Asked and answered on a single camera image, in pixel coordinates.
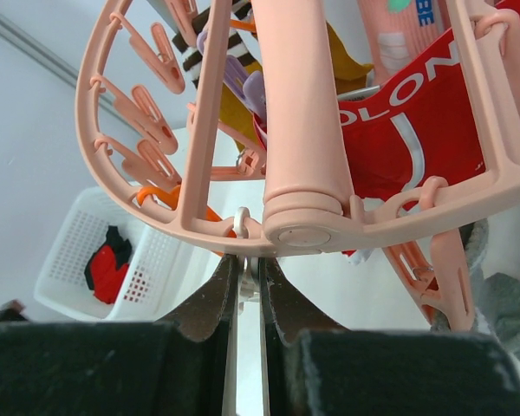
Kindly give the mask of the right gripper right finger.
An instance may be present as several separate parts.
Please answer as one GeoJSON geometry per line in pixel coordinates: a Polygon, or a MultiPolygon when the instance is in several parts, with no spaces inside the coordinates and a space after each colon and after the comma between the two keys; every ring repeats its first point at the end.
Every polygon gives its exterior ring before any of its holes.
{"type": "Polygon", "coordinates": [[[261,364],[265,415],[317,415],[322,377],[312,334],[344,327],[315,306],[284,275],[275,258],[258,260],[261,364]]]}

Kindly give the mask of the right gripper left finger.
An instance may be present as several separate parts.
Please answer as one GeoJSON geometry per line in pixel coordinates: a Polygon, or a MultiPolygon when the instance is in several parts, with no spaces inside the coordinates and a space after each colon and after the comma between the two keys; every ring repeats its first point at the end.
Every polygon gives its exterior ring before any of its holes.
{"type": "Polygon", "coordinates": [[[155,393],[157,415],[234,415],[237,394],[238,258],[160,321],[167,329],[155,393]]]}

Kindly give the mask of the pink round clip hanger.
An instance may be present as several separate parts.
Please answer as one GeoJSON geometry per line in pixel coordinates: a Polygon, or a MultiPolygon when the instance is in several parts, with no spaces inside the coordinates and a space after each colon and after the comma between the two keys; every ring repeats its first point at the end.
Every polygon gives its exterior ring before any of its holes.
{"type": "Polygon", "coordinates": [[[203,67],[189,105],[189,143],[178,172],[178,142],[150,92],[123,92],[106,76],[116,39],[127,40],[164,88],[186,87],[165,28],[145,38],[127,19],[127,1],[108,1],[88,40],[77,80],[75,123],[82,156],[99,186],[122,209],[183,242],[245,257],[289,257],[380,248],[428,321],[451,329],[475,319],[465,250],[432,253],[418,237],[413,258],[380,247],[403,231],[382,201],[359,199],[343,142],[324,7],[320,1],[255,1],[266,104],[265,148],[219,119],[230,30],[229,1],[209,8],[198,36],[203,67]]]}

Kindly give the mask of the red black sock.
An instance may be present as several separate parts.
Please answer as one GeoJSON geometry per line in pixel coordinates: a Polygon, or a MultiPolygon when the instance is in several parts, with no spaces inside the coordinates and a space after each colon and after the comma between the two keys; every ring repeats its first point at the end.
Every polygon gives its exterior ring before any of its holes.
{"type": "Polygon", "coordinates": [[[117,226],[109,225],[105,241],[88,260],[84,276],[94,297],[105,304],[113,304],[129,269],[133,246],[117,226]]]}

